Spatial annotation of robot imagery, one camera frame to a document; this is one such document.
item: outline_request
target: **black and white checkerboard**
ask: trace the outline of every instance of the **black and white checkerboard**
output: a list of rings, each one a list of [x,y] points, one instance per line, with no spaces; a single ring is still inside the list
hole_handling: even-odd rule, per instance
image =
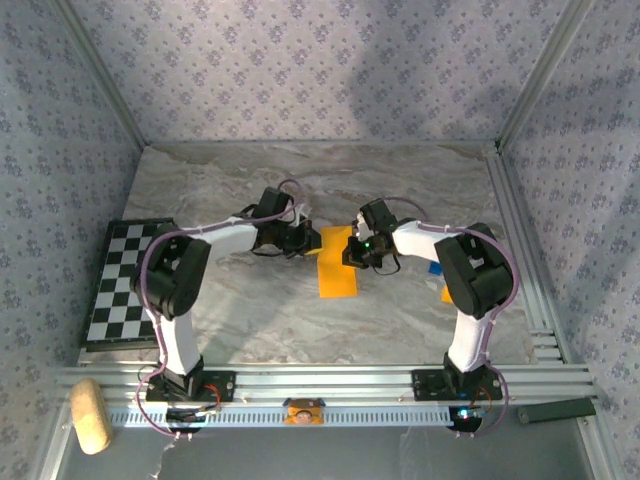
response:
[[[81,346],[88,351],[134,349],[156,345],[153,324],[129,280],[158,225],[170,218],[114,220],[102,248]]]

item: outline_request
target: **blue block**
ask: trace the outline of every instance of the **blue block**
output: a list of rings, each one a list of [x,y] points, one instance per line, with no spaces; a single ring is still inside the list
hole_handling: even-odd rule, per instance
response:
[[[442,266],[438,262],[431,262],[431,265],[429,265],[429,273],[433,275],[441,275]]]

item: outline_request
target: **marble surface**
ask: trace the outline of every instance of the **marble surface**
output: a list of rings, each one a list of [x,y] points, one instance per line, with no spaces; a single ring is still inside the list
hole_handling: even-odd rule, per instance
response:
[[[435,224],[486,222],[504,231],[485,164],[472,151],[438,146],[219,144],[147,147],[124,217],[172,216],[183,227],[213,223],[294,177],[314,226],[348,225],[383,195],[420,203]],[[413,207],[390,203],[399,217]],[[440,301],[442,277],[401,258],[391,277],[358,271],[355,298],[320,299],[316,258],[249,253],[211,261],[193,313],[205,362],[440,363],[455,327]],[[490,344],[496,363],[532,363],[521,297],[500,317]],[[81,361],[153,359],[154,350],[84,353]]]

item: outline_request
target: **patterned wallpaper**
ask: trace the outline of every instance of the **patterned wallpaper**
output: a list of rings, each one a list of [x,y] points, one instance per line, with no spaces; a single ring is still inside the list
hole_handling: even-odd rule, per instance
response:
[[[71,0],[146,139],[495,138],[566,0]]]
[[[0,478],[21,479],[138,152],[43,2],[0,20]]]
[[[599,0],[508,152],[561,321],[640,478],[640,4]]]

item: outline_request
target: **black mounting plate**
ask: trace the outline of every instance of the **black mounting plate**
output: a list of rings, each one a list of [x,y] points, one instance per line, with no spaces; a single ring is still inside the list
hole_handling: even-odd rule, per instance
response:
[[[483,387],[491,400],[502,399],[502,389],[498,381],[498,376],[491,370],[487,370],[478,382],[469,385],[467,389],[460,390],[457,394],[447,387],[443,369],[413,370],[411,372],[411,385],[413,388],[413,398],[416,402],[428,401],[453,401],[468,400],[469,402],[478,395],[477,400],[488,400],[486,394],[480,387]]]
[[[222,403],[233,401],[233,394],[236,389],[236,372],[212,371],[202,372],[202,384],[213,384],[220,392]],[[180,393],[171,383],[167,382],[162,375],[156,375],[149,381],[147,387],[147,402],[202,402],[216,403],[216,394],[206,388],[201,388],[200,392],[193,398]]]

